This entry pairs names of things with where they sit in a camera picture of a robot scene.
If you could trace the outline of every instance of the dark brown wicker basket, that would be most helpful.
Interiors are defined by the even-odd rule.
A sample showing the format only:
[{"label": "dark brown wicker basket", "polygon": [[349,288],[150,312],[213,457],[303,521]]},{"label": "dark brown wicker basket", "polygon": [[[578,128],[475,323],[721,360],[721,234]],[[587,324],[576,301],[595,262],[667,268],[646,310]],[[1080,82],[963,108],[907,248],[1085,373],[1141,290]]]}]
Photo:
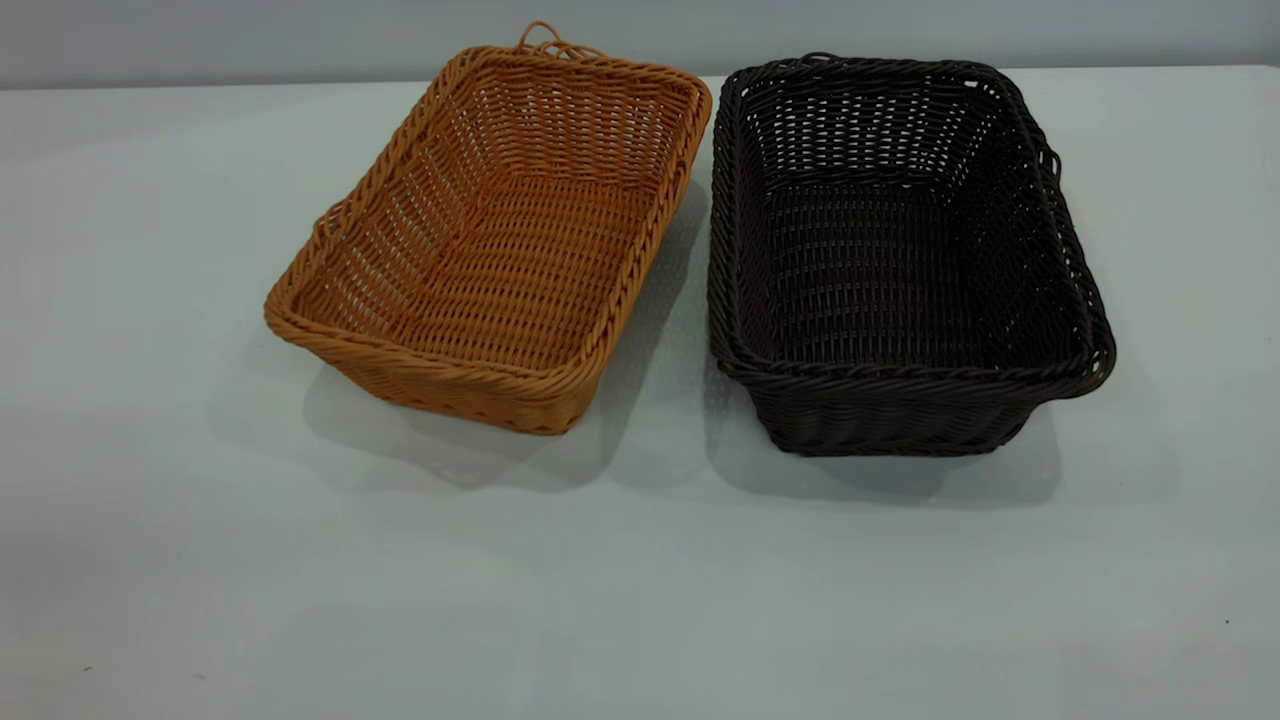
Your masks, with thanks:
[{"label": "dark brown wicker basket", "polygon": [[989,452],[1115,366],[1059,158],[995,68],[742,69],[714,142],[712,352],[780,448]]}]

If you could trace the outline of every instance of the basket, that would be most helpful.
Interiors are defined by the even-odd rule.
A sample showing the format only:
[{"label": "basket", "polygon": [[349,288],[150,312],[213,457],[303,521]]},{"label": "basket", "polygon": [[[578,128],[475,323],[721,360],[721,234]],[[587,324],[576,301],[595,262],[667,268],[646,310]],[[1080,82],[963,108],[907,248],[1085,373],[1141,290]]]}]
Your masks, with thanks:
[{"label": "basket", "polygon": [[742,69],[714,145],[712,352],[780,448],[989,452],[1115,366],[1059,158],[993,68]]},{"label": "basket", "polygon": [[[538,45],[530,31],[554,40]],[[370,393],[527,433],[586,410],[689,183],[712,99],[534,23],[440,72],[266,299]]]}]

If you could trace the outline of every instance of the basket handle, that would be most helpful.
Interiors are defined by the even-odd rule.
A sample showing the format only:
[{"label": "basket handle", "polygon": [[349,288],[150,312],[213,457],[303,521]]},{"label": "basket handle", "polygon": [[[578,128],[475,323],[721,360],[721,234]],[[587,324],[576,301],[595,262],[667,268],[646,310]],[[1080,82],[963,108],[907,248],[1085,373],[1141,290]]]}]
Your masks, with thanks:
[{"label": "basket handle", "polygon": [[[529,42],[529,33],[534,31],[535,27],[541,27],[552,33],[556,40],[547,40],[539,44]],[[570,60],[585,60],[588,58],[608,58],[604,53],[600,53],[595,47],[588,45],[575,45],[572,42],[566,42],[563,37],[556,32],[556,28],[545,20],[534,20],[529,23],[525,32],[520,36],[520,42],[516,44],[516,50],[521,53],[530,53],[534,55],[548,54],[553,58],[567,58]]]}]

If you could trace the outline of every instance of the table surface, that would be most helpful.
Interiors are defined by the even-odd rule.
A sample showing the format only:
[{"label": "table surface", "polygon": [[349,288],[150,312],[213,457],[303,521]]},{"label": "table surface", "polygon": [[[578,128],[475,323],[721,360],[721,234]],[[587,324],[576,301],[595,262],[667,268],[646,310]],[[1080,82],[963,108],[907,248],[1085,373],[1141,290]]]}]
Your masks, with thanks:
[{"label": "table surface", "polygon": [[1010,74],[1120,360],[951,460],[781,454],[708,364],[709,140],[540,438],[262,323],[421,85],[0,94],[4,715],[1272,717],[1280,72]]}]

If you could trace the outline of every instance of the wall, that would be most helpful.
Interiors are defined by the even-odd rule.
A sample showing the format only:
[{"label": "wall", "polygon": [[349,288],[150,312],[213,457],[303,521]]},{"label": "wall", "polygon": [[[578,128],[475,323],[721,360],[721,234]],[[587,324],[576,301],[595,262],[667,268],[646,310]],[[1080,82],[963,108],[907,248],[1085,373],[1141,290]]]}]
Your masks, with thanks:
[{"label": "wall", "polygon": [[1004,67],[1280,63],[1277,0],[6,0],[0,87],[429,78],[545,18],[705,74],[829,50]]}]

